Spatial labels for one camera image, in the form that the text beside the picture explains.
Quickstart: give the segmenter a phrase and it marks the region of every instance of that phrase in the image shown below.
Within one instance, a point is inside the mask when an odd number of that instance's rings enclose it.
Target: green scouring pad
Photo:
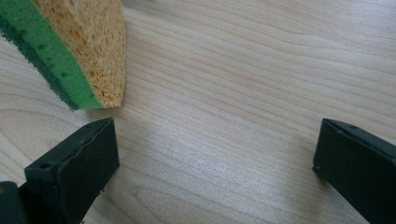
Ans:
[[[0,34],[72,109],[119,106],[125,23],[119,0],[1,0]]]

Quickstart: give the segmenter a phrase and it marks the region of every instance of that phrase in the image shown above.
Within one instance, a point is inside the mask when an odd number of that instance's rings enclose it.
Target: kitchen sponge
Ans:
[[[2,0],[0,30],[70,108],[120,105],[126,34],[119,0]]]

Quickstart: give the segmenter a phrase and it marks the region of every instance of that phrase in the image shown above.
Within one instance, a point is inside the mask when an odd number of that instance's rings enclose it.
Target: light wood surface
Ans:
[[[114,116],[85,223],[366,223],[312,171],[323,118],[396,144],[396,2],[122,2],[123,106],[70,111],[0,39],[0,181]]]

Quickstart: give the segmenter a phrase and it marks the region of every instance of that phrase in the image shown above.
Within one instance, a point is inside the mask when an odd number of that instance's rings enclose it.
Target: tabletop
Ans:
[[[88,223],[367,223],[312,171],[323,118],[396,144],[396,2],[124,0],[121,107],[71,111],[0,39],[0,181],[113,116]]]

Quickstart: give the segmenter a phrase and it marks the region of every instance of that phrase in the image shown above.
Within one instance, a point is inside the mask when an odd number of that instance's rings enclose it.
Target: green abrasive layer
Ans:
[[[76,58],[31,0],[2,0],[0,30],[72,109],[101,108]]]

